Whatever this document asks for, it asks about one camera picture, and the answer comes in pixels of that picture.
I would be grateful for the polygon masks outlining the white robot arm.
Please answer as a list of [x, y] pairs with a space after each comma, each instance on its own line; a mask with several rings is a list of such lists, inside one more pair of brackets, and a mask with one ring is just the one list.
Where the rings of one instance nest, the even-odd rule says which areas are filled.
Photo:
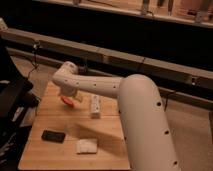
[[181, 171], [159, 89], [149, 77], [82, 76], [65, 62], [52, 82], [65, 96], [81, 90], [117, 100], [131, 171]]

